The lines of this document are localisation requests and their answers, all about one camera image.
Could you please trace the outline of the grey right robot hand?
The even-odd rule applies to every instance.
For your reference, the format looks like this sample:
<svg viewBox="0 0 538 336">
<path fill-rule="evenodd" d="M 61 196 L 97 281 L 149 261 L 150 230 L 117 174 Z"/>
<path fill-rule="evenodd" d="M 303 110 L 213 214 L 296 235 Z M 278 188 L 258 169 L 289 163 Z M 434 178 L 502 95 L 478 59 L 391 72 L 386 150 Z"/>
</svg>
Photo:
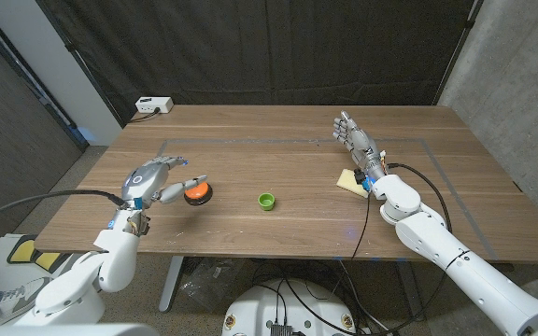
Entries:
<svg viewBox="0 0 538 336">
<path fill-rule="evenodd" d="M 371 179 L 385 176 L 375 140 L 345 111 L 333 122 L 333 137 L 350 152 L 352 160 Z"/>
</svg>

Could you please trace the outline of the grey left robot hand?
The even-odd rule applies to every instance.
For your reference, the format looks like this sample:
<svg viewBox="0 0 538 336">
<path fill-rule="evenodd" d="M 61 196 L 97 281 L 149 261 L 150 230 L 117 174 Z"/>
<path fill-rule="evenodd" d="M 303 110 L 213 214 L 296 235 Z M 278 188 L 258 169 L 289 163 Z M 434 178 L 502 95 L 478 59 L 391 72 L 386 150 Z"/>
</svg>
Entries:
<svg viewBox="0 0 538 336">
<path fill-rule="evenodd" d="M 163 204 L 174 202 L 183 196 L 186 190 L 193 189 L 207 180 L 206 175 L 200 175 L 164 188 L 169 171 L 187 163 L 183 157 L 170 156 L 155 157 L 146 161 L 126 177 L 121 188 L 121 198 L 125 202 L 132 203 L 136 198 L 140 198 L 143 208 L 149 208 L 154 202 Z"/>
</svg>

